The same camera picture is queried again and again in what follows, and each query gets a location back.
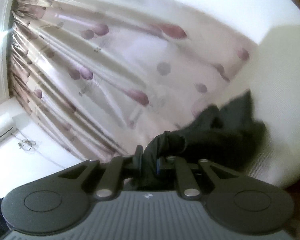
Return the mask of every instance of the sheer curtain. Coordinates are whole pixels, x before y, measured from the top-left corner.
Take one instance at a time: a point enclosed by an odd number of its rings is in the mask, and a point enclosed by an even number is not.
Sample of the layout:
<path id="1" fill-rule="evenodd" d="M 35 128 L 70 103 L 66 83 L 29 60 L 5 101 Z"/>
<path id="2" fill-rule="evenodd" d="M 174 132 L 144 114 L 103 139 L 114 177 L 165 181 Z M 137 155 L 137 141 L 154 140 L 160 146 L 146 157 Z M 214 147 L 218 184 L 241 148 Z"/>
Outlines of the sheer curtain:
<path id="1" fill-rule="evenodd" d="M 16 0 L 12 13 L 10 91 L 82 160 L 188 124 L 255 48 L 172 0 Z"/>

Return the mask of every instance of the circular pad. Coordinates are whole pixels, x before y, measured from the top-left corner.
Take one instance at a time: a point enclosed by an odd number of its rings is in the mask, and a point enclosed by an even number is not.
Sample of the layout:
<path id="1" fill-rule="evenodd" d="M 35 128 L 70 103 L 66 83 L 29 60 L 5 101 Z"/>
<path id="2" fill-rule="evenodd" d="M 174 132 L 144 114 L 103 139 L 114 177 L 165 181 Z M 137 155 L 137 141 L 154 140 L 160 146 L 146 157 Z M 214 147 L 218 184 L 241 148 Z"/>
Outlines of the circular pad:
<path id="1" fill-rule="evenodd" d="M 293 207 L 284 190 L 246 176 L 220 179 L 206 201 L 207 211 L 218 223 L 252 235 L 281 229 Z"/>
<path id="2" fill-rule="evenodd" d="M 271 198 L 263 192 L 245 190 L 234 196 L 235 204 L 246 211 L 262 211 L 271 204 Z"/>
<path id="3" fill-rule="evenodd" d="M 79 183 L 55 176 L 12 190 L 2 200 L 1 210 L 11 228 L 46 235 L 79 222 L 89 206 L 90 200 Z"/>
<path id="4" fill-rule="evenodd" d="M 29 194 L 25 199 L 28 209 L 35 212 L 47 212 L 60 206 L 62 197 L 53 191 L 41 190 Z"/>

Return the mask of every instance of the air conditioner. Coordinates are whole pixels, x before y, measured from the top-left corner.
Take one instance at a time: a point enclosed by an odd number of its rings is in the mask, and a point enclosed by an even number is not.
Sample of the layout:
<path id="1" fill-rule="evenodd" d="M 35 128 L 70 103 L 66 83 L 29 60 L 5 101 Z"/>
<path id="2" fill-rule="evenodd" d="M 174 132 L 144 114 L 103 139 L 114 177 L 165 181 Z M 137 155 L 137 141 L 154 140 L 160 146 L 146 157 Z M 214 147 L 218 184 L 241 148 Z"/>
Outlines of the air conditioner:
<path id="1" fill-rule="evenodd" d="M 16 124 L 8 113 L 0 116 L 0 142 L 16 129 Z"/>

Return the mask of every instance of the curtain folds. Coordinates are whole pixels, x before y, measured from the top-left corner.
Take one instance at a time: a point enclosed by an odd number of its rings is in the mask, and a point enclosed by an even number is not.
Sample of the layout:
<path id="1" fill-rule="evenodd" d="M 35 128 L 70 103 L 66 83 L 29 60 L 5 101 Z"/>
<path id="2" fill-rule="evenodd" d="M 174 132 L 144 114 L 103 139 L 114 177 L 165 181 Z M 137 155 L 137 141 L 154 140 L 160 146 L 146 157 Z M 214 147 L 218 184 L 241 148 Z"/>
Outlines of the curtain folds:
<path id="1" fill-rule="evenodd" d="M 16 0 L 12 13 L 10 91 L 82 160 L 188 124 L 255 48 L 172 0 Z"/>

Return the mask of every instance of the ribbed gray surface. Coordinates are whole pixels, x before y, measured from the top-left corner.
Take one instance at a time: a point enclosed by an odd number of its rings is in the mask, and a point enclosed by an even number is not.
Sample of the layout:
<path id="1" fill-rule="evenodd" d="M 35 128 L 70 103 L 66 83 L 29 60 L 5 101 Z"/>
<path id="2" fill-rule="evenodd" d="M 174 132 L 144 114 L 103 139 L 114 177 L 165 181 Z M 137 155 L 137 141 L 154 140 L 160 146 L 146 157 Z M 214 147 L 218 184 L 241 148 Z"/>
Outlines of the ribbed gray surface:
<path id="1" fill-rule="evenodd" d="M 122 192 L 98 203 L 80 225 L 54 236 L 26 236 L 12 232 L 13 240 L 291 240 L 283 231 L 268 236 L 244 236 L 212 220 L 199 202 L 175 192 Z"/>

